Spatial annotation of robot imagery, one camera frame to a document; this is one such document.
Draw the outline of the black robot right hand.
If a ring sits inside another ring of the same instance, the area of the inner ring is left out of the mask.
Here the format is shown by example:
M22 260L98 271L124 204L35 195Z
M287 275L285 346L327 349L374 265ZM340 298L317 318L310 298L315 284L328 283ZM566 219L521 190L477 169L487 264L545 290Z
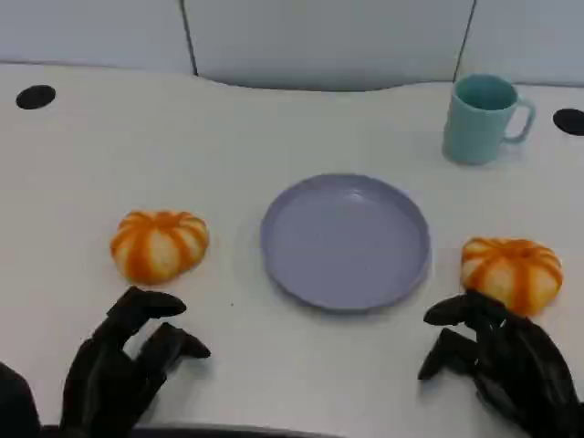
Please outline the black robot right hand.
M580 437L583 403L550 336L529 318L473 289L430 307L441 332L418 378L442 370L470 378L479 397L530 437Z

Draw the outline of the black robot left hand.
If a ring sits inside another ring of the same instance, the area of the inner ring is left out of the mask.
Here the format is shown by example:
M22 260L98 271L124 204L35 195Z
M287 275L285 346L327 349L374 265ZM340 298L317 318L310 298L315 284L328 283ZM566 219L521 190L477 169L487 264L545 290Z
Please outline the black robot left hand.
M136 358L124 352L149 320L185 311L173 295L130 287L78 349L64 385L59 430L67 437L128 436L181 359L211 356L198 338L168 322Z

